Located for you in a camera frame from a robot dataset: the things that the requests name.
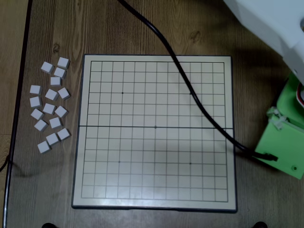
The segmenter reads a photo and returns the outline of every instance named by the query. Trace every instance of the board grid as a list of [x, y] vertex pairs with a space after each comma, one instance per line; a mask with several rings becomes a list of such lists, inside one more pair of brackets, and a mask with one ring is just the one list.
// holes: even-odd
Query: board grid
[[[233, 135], [230, 58], [179, 58]], [[235, 209], [233, 147], [169, 57], [85, 56], [83, 74], [74, 206]]]

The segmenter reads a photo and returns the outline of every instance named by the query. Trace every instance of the green device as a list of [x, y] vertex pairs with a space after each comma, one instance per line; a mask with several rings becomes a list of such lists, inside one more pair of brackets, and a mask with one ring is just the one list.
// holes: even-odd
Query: green device
[[291, 74], [276, 103], [268, 110], [268, 125], [256, 147], [276, 161], [259, 159], [289, 175], [301, 179], [304, 174], [304, 109], [296, 98], [299, 80]]

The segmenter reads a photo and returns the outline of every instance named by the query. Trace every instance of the wooden table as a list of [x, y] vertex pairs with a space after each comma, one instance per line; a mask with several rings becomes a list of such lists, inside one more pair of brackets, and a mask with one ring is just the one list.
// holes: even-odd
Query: wooden table
[[[129, 0], [163, 32], [177, 54], [229, 55], [233, 60], [236, 139], [254, 148], [267, 124], [266, 111], [288, 74], [282, 58], [243, 28], [222, 0]], [[263, 164], [236, 157], [236, 214], [164, 210], [72, 209], [80, 78], [83, 54], [155, 54], [167, 52], [153, 33], [115, 0], [34, 0], [25, 61], [19, 122], [11, 171], [7, 227], [32, 228], [52, 222], [76, 227], [223, 227], [304, 226], [304, 185]], [[71, 60], [63, 81], [72, 97], [56, 102], [69, 110], [64, 119], [72, 137], [46, 154], [30, 116], [30, 85], [49, 76], [43, 61]]]

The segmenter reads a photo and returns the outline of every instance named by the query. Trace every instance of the foam block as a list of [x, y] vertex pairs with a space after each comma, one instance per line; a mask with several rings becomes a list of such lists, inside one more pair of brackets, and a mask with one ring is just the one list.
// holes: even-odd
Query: foam block
[[47, 142], [50, 146], [52, 146], [52, 145], [58, 143], [59, 139], [55, 133], [52, 133], [49, 136], [47, 136]]
[[44, 62], [43, 65], [42, 65], [42, 67], [41, 67], [41, 70], [43, 72], [51, 74], [53, 72], [53, 70], [54, 70], [54, 66], [52, 64], [50, 64], [50, 63]]
[[31, 116], [33, 116], [36, 120], [41, 120], [44, 117], [44, 114], [35, 108]]
[[39, 96], [35, 96], [29, 99], [30, 101], [30, 106], [32, 108], [37, 108], [42, 106], [41, 98]]
[[43, 112], [49, 113], [49, 114], [52, 114], [52, 115], [53, 115], [53, 114], [54, 114], [54, 111], [55, 111], [55, 108], [56, 108], [55, 105], [46, 103], [46, 105], [45, 105], [44, 108], [43, 108]]
[[49, 89], [47, 91], [46, 98], [48, 98], [52, 101], [55, 101], [55, 100], [57, 100], [58, 97], [59, 97], [59, 94], [57, 92], [55, 92], [54, 90]]
[[41, 95], [42, 92], [42, 87], [39, 85], [31, 85], [30, 86], [30, 91], [31, 94], [37, 94], [37, 95]]
[[69, 65], [70, 65], [70, 60], [68, 60], [67, 58], [62, 58], [62, 57], [59, 58], [59, 61], [57, 63], [58, 67], [61, 67], [65, 70], [67, 70]]
[[38, 149], [39, 149], [40, 153], [45, 153], [45, 152], [49, 151], [51, 148], [48, 145], [47, 141], [44, 141], [44, 142], [38, 144]]
[[60, 117], [63, 118], [68, 114], [68, 111], [64, 109], [64, 107], [59, 106], [56, 110], [55, 113]]
[[43, 120], [39, 120], [35, 126], [34, 126], [38, 131], [43, 132], [47, 127], [47, 123], [44, 122]]
[[62, 99], [66, 100], [68, 99], [71, 95], [68, 93], [66, 88], [62, 88], [58, 90], [59, 95], [61, 96]]
[[60, 77], [64, 79], [67, 75], [67, 72], [64, 69], [61, 69], [59, 67], [56, 67], [56, 70], [54, 72], [54, 76]]
[[51, 77], [51, 86], [61, 86], [61, 78]]
[[65, 140], [66, 138], [70, 137], [70, 133], [68, 132], [68, 130], [66, 128], [62, 129], [57, 134], [58, 134], [60, 140]]
[[62, 126], [62, 123], [58, 117], [56, 117], [54, 119], [50, 119], [49, 123], [51, 124], [52, 128], [59, 128]]

